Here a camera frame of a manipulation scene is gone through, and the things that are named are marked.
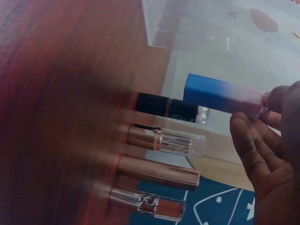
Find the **fingernail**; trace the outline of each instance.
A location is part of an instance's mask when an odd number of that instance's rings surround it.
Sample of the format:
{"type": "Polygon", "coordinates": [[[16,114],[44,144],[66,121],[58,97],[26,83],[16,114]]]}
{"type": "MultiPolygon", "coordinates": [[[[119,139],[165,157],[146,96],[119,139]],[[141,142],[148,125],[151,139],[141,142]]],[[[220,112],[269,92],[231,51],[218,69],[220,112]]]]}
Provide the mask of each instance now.
{"type": "Polygon", "coordinates": [[[262,96],[262,101],[263,101],[264,104],[267,103],[267,98],[268,98],[269,94],[270,94],[270,92],[266,92],[266,93],[264,93],[264,95],[262,96]]]}

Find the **rose gold lipstick tube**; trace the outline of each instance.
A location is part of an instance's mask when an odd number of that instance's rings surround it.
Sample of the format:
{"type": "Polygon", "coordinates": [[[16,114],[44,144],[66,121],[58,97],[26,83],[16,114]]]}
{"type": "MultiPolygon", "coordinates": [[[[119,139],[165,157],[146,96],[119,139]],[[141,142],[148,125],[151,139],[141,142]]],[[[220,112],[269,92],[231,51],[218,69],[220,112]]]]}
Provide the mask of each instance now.
{"type": "Polygon", "coordinates": [[[200,173],[196,170],[129,155],[121,155],[117,170],[119,174],[137,180],[184,190],[195,190],[200,181],[200,173]]]}
{"type": "Polygon", "coordinates": [[[133,124],[129,128],[127,143],[145,149],[198,158],[203,156],[206,148],[205,136],[141,124],[133,124]]]}
{"type": "Polygon", "coordinates": [[[182,200],[162,197],[155,194],[114,186],[109,196],[111,204],[124,209],[135,210],[155,218],[180,222],[186,203],[182,200]]]}

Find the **clear acrylic organizer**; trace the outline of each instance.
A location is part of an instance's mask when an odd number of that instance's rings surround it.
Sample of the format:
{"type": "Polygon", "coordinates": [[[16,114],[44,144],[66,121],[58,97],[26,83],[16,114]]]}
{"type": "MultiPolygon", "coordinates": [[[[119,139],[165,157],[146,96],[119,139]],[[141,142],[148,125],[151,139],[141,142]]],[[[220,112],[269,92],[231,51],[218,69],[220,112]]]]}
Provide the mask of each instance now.
{"type": "Polygon", "coordinates": [[[150,46],[209,54],[234,50],[232,1],[142,0],[142,6],[150,46]]]}

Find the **lip gloss tube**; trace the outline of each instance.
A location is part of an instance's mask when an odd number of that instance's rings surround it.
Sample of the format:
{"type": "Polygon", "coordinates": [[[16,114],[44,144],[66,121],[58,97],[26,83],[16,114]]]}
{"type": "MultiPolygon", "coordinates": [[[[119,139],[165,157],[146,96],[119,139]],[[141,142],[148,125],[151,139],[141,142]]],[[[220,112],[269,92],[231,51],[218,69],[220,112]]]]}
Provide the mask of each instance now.
{"type": "Polygon", "coordinates": [[[121,155],[117,173],[184,190],[195,190],[200,182],[200,172],[197,170],[129,155],[121,155]]]}
{"type": "Polygon", "coordinates": [[[121,186],[112,188],[109,201],[124,209],[174,222],[182,220],[186,209],[185,201],[121,186]]]}
{"type": "Polygon", "coordinates": [[[142,113],[200,124],[207,123],[210,112],[206,107],[142,92],[138,93],[135,110],[142,113]]]}
{"type": "Polygon", "coordinates": [[[141,124],[133,124],[129,128],[127,143],[149,150],[198,158],[203,156],[206,149],[205,136],[141,124]]]}
{"type": "Polygon", "coordinates": [[[243,112],[252,120],[270,114],[262,91],[195,74],[188,74],[183,100],[226,113],[243,112]]]}

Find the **red wooden surface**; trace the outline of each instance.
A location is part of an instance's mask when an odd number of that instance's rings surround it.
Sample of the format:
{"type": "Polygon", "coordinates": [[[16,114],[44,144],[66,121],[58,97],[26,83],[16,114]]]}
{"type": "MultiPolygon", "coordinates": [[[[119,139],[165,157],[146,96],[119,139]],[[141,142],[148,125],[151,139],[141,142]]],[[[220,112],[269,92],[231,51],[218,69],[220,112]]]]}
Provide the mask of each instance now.
{"type": "Polygon", "coordinates": [[[151,124],[127,94],[159,94],[169,56],[140,0],[0,0],[0,224],[127,224],[107,197],[119,154],[144,151],[117,131],[151,124]]]}

